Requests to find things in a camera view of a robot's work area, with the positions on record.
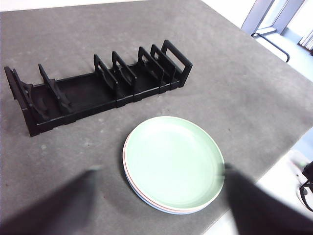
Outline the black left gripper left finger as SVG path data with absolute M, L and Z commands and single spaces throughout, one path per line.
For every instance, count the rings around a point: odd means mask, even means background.
M 2 235 L 72 235 L 92 217 L 102 166 L 94 165 L 2 222 Z

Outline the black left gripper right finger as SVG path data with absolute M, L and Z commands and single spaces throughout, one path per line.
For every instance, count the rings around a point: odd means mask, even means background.
M 225 165 L 226 199 L 240 235 L 311 235 L 313 221 Z

